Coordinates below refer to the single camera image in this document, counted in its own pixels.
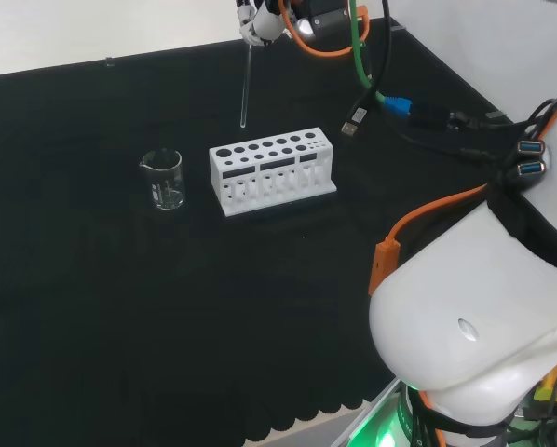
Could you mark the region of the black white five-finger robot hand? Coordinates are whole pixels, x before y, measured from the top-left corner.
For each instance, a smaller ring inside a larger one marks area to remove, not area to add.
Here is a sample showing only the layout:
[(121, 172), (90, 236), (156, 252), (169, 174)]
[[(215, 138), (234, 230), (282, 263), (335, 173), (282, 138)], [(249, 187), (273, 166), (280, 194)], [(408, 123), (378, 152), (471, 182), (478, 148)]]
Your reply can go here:
[(239, 32), (248, 45), (267, 46), (283, 34), (286, 26), (277, 0), (237, 0), (236, 5)]

